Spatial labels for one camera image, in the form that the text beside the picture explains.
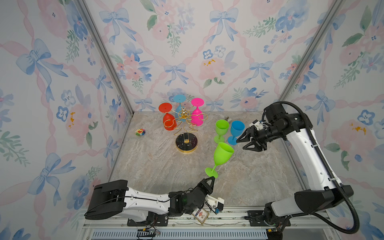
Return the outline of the blue wine glass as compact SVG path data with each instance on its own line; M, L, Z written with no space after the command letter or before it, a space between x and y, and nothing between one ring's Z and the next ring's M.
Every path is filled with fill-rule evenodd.
M238 137L244 132L245 124L241 121L233 121L231 125L231 136L228 138L228 144L235 146Z

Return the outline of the green wine glass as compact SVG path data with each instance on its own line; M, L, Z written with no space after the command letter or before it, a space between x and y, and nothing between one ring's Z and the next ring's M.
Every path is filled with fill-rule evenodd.
M218 166L221 166L221 165L227 163L234 153L235 153L235 150L230 145L228 145L224 142L218 143L218 146L214 152L215 165L213 168L206 168L205 173L209 177L214 177L215 179L217 179L219 174L218 174L216 168Z
M216 121L216 133L217 133L217 135L214 137L214 141L217 144L225 141L224 135L227 133L229 126L230 126L229 122L226 120Z

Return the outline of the red wine glass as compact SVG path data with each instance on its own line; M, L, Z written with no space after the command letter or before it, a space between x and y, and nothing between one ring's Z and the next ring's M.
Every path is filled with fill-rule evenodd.
M159 105L159 111L164 113L163 125L167 131L173 131L177 126L176 118L170 114L173 106L170 103L162 103Z

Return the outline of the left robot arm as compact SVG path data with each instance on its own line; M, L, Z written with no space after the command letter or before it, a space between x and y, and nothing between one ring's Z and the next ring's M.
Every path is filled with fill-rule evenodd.
M150 194L128 187L128 181L117 180L95 186L85 218L105 220L120 215L143 222L149 213L180 217L204 206L214 190L215 178L201 180L191 190Z

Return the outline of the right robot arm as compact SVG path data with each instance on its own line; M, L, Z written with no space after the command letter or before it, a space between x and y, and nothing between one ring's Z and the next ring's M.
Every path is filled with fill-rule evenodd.
M270 226L282 224L289 216L312 215L346 203L353 218L356 210L350 198L354 191L332 170L315 137L309 117L295 104L279 101L266 107L262 120L253 121L237 139L243 150L263 152L267 144L282 139L296 152L307 175L309 188L292 197L267 203L259 218Z

